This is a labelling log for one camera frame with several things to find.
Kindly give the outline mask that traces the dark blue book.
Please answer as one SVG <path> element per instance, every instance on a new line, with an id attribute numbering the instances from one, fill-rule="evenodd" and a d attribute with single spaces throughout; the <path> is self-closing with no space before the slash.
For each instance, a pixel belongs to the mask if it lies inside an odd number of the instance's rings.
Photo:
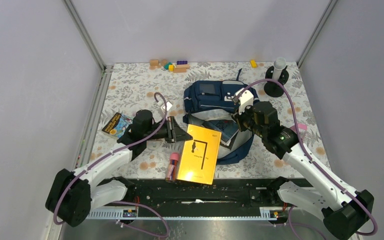
<path id="1" fill-rule="evenodd" d="M 219 119 L 204 121 L 201 124 L 204 128 L 221 132 L 220 143 L 224 146 L 230 146 L 233 138 L 239 132 L 237 124 L 232 120 Z"/>

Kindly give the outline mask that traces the yellow book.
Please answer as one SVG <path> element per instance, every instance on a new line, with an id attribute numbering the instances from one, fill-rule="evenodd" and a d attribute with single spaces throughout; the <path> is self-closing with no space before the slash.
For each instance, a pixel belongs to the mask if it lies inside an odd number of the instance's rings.
<path id="1" fill-rule="evenodd" d="M 187 126 L 187 133 L 192 139 L 184 142 L 176 179 L 211 185 L 222 133 L 193 124 Z"/>

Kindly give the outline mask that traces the navy blue student backpack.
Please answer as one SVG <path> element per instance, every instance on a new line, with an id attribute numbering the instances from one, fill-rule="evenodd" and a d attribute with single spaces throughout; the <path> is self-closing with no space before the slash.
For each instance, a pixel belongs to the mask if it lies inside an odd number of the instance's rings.
<path id="1" fill-rule="evenodd" d="M 185 110 L 183 122 L 200 127 L 203 127 L 204 121 L 210 120 L 234 122 L 232 115 L 236 106 L 232 98 L 237 91 L 248 86 L 239 80 L 240 74 L 239 70 L 235 80 L 199 80 L 186 88 L 183 94 Z M 239 163 L 249 153 L 253 140 L 254 134 L 250 131 L 238 131 L 230 146 L 224 146 L 220 142 L 216 163 L 218 165 Z"/>

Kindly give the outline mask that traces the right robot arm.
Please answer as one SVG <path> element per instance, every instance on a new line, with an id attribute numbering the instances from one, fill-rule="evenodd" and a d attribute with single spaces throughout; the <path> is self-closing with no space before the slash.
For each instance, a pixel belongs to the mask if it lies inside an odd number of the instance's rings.
<path id="1" fill-rule="evenodd" d="M 373 219 L 374 196 L 358 191 L 333 174 L 303 145 L 298 132 L 280 124 L 277 110 L 268 101 L 236 102 L 232 118 L 239 130 L 261 138 L 264 147 L 297 170 L 315 191 L 278 177 L 267 191 L 273 206 L 295 205 L 320 219 L 337 239 L 347 240 Z"/>

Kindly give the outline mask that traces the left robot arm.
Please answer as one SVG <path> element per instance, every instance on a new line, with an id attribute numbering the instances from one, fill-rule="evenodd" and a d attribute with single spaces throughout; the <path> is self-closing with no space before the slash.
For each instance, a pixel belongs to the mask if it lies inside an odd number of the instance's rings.
<path id="1" fill-rule="evenodd" d="M 148 140 L 164 139 L 170 144 L 192 138 L 174 117 L 165 116 L 155 122 L 151 111 L 140 110 L 109 153 L 75 170 L 64 168 L 56 174 L 45 208 L 53 213 L 57 225 L 76 227 L 91 210 L 117 201 L 128 206 L 135 200 L 134 190 L 122 180 L 110 178 L 110 174 L 137 158 L 147 148 Z"/>

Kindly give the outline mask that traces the pink topped pen tube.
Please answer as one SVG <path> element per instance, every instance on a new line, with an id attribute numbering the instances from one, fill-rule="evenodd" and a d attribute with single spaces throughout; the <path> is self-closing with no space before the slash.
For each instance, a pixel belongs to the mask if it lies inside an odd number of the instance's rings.
<path id="1" fill-rule="evenodd" d="M 178 152 L 173 152 L 169 156 L 169 164 L 167 168 L 167 173 L 165 176 L 165 180 L 168 183 L 172 183 L 176 181 L 177 178 L 177 166 L 180 160 L 180 154 Z"/>

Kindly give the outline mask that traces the black microphone stand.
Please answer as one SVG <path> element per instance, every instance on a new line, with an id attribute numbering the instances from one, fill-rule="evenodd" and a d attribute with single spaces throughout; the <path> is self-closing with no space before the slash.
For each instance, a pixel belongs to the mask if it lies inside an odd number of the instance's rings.
<path id="1" fill-rule="evenodd" d="M 283 86 L 289 80 L 289 72 L 288 72 L 287 68 L 288 68 L 288 66 L 286 65 L 285 68 L 281 71 L 280 77 L 277 80 Z M 265 78 L 266 79 L 272 79 L 274 70 L 275 70 L 274 66 L 269 67 L 265 73 Z M 278 86 L 276 83 L 271 82 L 271 81 L 268 81 L 264 85 L 263 90 L 267 95 L 269 95 L 270 97 L 273 97 L 273 98 L 279 98 L 284 94 L 284 91 L 282 90 L 282 88 L 280 86 Z"/>

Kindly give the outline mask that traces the floral table cloth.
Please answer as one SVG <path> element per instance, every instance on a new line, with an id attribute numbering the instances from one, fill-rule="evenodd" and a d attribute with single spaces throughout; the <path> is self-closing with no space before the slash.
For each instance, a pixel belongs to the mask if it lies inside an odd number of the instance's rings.
<path id="1" fill-rule="evenodd" d="M 250 84 L 263 79 L 270 62 L 259 62 L 252 67 L 249 62 L 193 62 L 185 73 L 173 73 L 164 68 L 152 68 L 147 63 L 118 63 L 114 66 L 109 81 L 99 128 L 106 125 L 115 113 L 133 117 L 137 111 L 150 110 L 159 121 L 160 104 L 154 94 L 159 92 L 171 102 L 170 116 L 185 128 L 183 123 L 184 90 L 200 80 L 235 80 Z M 291 127 L 293 114 L 297 121 L 306 125 L 303 141 L 310 151 L 326 166 L 329 160 L 313 114 L 309 99 L 297 64 L 287 63 L 289 73 L 285 88 L 292 98 L 289 103 L 285 96 L 272 98 L 264 91 L 263 84 L 254 86 L 262 101 L 269 101 L 277 109 L 281 124 Z M 169 156 L 181 152 L 183 143 L 167 144 L 164 140 L 149 141 L 145 151 L 135 160 L 114 170 L 112 176 L 131 179 L 163 179 L 168 171 Z M 255 137 L 249 154 L 237 164 L 218 165 L 215 169 L 217 179 L 251 178 L 298 178 L 300 174 L 288 163 L 268 152 L 258 137 Z"/>

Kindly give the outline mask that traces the yellow block at back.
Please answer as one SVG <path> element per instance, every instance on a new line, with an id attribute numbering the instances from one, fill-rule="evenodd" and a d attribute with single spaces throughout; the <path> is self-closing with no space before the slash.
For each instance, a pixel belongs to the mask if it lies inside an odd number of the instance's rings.
<path id="1" fill-rule="evenodd" d="M 258 67 L 258 64 L 257 64 L 256 61 L 253 60 L 253 59 L 250 60 L 249 63 L 250 63 L 250 66 L 251 66 L 252 68 L 257 68 L 257 67 Z"/>

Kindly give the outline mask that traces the pink pencil case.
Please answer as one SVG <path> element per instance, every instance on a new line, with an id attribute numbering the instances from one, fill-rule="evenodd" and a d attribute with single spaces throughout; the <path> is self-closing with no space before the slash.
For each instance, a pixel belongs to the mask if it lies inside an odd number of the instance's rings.
<path id="1" fill-rule="evenodd" d="M 303 123 L 298 123 L 297 126 L 293 125 L 290 127 L 291 130 L 293 131 L 307 131 L 308 129 L 308 126 L 306 124 L 303 124 Z"/>

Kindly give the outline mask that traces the long wooden block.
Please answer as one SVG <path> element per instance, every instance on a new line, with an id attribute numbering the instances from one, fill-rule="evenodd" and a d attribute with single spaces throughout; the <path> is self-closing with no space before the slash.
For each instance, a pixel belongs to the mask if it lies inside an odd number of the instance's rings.
<path id="1" fill-rule="evenodd" d="M 173 73 L 186 73 L 190 69 L 189 64 L 178 64 L 173 67 L 172 72 Z"/>

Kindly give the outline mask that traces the colourful illustrated paperback book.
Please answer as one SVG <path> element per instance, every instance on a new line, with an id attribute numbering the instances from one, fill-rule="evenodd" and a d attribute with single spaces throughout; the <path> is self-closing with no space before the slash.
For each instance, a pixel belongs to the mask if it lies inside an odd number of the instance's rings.
<path id="1" fill-rule="evenodd" d="M 132 117 L 116 112 L 101 131 L 112 138 L 119 139 L 132 123 L 132 120 Z"/>

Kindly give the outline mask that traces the small yellow cube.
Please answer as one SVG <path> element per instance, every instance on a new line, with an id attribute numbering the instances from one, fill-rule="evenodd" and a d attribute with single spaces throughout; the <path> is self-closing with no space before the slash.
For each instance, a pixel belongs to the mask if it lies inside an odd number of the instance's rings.
<path id="1" fill-rule="evenodd" d="M 172 64 L 170 64 L 169 66 L 168 66 L 168 70 L 170 71 L 170 72 L 173 72 L 174 71 L 174 65 L 172 65 Z"/>

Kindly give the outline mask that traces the teal toy block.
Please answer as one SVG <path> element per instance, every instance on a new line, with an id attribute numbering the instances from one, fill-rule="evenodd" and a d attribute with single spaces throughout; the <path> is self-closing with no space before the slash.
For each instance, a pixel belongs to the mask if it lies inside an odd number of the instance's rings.
<path id="1" fill-rule="evenodd" d="M 168 62 L 163 67 L 164 67 L 164 69 L 168 70 L 171 65 L 172 65 L 172 63 Z"/>

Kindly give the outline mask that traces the purple toy block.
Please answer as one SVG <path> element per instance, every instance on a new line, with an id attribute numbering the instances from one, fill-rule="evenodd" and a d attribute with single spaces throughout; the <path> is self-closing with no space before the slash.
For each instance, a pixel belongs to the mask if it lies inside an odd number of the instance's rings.
<path id="1" fill-rule="evenodd" d="M 177 65 L 187 65 L 188 64 L 188 61 L 187 60 L 178 60 L 176 62 Z"/>

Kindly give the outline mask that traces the round wooden block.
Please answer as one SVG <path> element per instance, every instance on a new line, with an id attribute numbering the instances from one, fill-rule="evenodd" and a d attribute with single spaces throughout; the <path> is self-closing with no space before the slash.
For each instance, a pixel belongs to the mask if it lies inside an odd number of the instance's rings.
<path id="1" fill-rule="evenodd" d="M 160 61 L 160 65 L 161 65 L 162 67 L 164 67 L 168 62 L 169 62 L 169 61 L 168 61 L 167 59 L 162 59 L 162 60 Z"/>

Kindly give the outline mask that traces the wooden cube block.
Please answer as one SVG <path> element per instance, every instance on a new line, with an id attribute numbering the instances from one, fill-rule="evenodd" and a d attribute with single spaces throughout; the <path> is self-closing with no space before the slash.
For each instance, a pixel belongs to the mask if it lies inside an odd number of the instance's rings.
<path id="1" fill-rule="evenodd" d="M 152 66 L 152 67 L 156 67 L 160 64 L 160 61 L 158 59 L 151 59 L 149 61 L 149 65 Z"/>

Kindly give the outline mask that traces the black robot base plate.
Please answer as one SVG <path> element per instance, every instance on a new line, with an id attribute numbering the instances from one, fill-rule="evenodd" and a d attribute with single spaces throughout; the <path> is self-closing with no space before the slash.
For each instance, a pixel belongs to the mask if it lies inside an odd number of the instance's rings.
<path id="1" fill-rule="evenodd" d="M 216 179 L 212 185 L 128 179 L 123 201 L 92 210 L 89 220 L 249 220 L 285 222 L 290 204 L 275 196 L 272 178 Z"/>

